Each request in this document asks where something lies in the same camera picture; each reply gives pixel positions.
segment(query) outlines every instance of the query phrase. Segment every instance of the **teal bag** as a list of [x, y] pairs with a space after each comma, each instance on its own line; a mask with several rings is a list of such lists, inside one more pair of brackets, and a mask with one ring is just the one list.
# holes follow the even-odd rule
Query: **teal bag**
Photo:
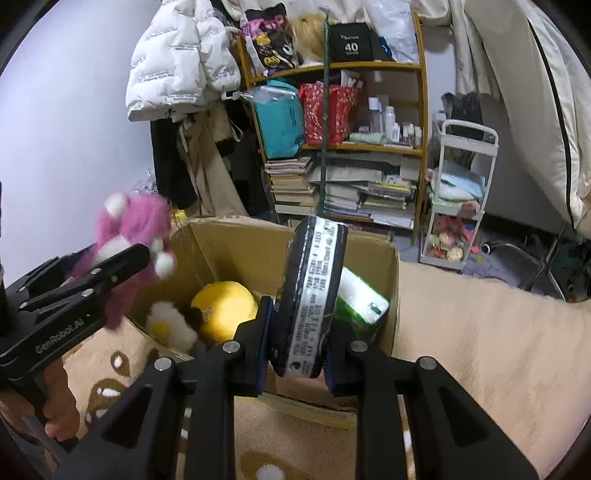
[[295, 92], [293, 97], [268, 103], [255, 103], [267, 158], [294, 157], [304, 143], [304, 109], [297, 88], [280, 80], [267, 85]]

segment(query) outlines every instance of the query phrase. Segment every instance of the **white rolling cart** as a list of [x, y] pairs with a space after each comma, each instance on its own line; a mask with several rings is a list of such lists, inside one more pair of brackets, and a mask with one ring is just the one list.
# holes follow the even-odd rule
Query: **white rolling cart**
[[[479, 153], [482, 155], [486, 155], [491, 157], [491, 167], [489, 169], [488, 177], [485, 179], [485, 191], [482, 198], [482, 203], [480, 204], [480, 209], [478, 213], [472, 214], [468, 210], [462, 209], [460, 206], [450, 206], [447, 202], [442, 202], [439, 198], [439, 190], [441, 188], [441, 181], [437, 183], [436, 191], [434, 192], [433, 201], [431, 202], [431, 215], [429, 219], [429, 227], [423, 235], [423, 245], [421, 247], [421, 255], [420, 255], [420, 262], [425, 263], [428, 265], [434, 265], [435, 267], [441, 268], [449, 268], [453, 270], [462, 270], [466, 266], [466, 262], [468, 260], [468, 256], [470, 255], [470, 250], [474, 244], [474, 239], [476, 238], [476, 234], [478, 229], [480, 228], [480, 222], [482, 221], [482, 217], [484, 216], [486, 201], [488, 200], [488, 194], [491, 189], [491, 181], [492, 181], [492, 174], [495, 169], [495, 162], [496, 156], [499, 151], [499, 136], [495, 130], [489, 127], [485, 127], [484, 125], [474, 124], [471, 122], [466, 122], [463, 120], [445, 120], [443, 125], [441, 126], [441, 130], [439, 130], [439, 126], [436, 122], [433, 122], [434, 127], [437, 129], [437, 133], [440, 136], [441, 146], [440, 146], [440, 153], [439, 153], [439, 172], [443, 172], [443, 165], [444, 162], [450, 161], [446, 160], [444, 157], [446, 147], [456, 148], [458, 150], [465, 150], [474, 153]], [[452, 135], [448, 133], [450, 127], [466, 127], [471, 128], [474, 130], [480, 130], [485, 133], [485, 137], [488, 137], [493, 140], [493, 143], [488, 143], [485, 141], [474, 140], [472, 138], [466, 137], [459, 137], [457, 135]], [[472, 220], [476, 222], [476, 226], [474, 228], [472, 239], [469, 242], [467, 248], [464, 249], [464, 255], [461, 261], [451, 261], [447, 258], [439, 258], [429, 255], [427, 253], [428, 248], [428, 241], [427, 239], [433, 233], [433, 225], [435, 222], [435, 218], [437, 215], [448, 215], [453, 217], [459, 217], [464, 220]]]

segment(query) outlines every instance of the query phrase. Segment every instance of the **screw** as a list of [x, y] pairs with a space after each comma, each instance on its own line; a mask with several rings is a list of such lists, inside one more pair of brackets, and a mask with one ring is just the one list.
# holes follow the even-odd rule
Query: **screw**
[[437, 366], [437, 361], [432, 356], [422, 356], [418, 360], [418, 364], [421, 368], [425, 370], [435, 370]]
[[365, 343], [363, 340], [355, 340], [351, 342], [351, 350], [356, 353], [363, 353], [368, 351], [368, 344]]
[[167, 356], [164, 356], [162, 358], [158, 358], [154, 362], [154, 368], [156, 370], [158, 370], [159, 372], [164, 372], [164, 370], [168, 370], [172, 365], [173, 365], [173, 361], [170, 358], [168, 358]]
[[230, 340], [229, 342], [223, 344], [222, 350], [226, 353], [236, 353], [238, 350], [240, 350], [240, 343], [238, 343], [236, 340]]

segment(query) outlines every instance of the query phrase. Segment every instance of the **pink stuffed toy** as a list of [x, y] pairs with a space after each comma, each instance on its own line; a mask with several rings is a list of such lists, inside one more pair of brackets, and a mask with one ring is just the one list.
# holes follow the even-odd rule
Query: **pink stuffed toy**
[[148, 267], [112, 290], [105, 306], [107, 328], [114, 330], [121, 324], [140, 288], [174, 273], [176, 259], [167, 248], [170, 230], [171, 212], [160, 195], [116, 193], [105, 202], [97, 222], [96, 244], [78, 261], [72, 277], [86, 275], [96, 264], [131, 245], [145, 245], [152, 257]]
[[456, 235], [461, 235], [466, 241], [472, 240], [472, 235], [474, 235], [474, 230], [469, 230], [466, 228], [466, 225], [459, 217], [452, 217], [449, 215], [439, 215], [437, 217], [434, 231], [437, 232], [444, 232], [450, 231]]

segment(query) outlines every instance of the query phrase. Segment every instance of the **stacked books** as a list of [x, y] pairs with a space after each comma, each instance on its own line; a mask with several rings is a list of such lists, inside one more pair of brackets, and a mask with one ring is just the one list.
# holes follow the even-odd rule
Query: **stacked books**
[[[320, 183], [320, 169], [309, 174]], [[416, 186], [375, 168], [327, 166], [324, 210], [328, 214], [412, 229]]]
[[368, 183], [360, 195], [359, 211], [376, 223], [412, 228], [416, 187], [408, 180], [388, 176], [380, 183]]
[[265, 171], [271, 179], [275, 211], [289, 215], [314, 215], [318, 203], [317, 189], [307, 180], [311, 157], [269, 160]]

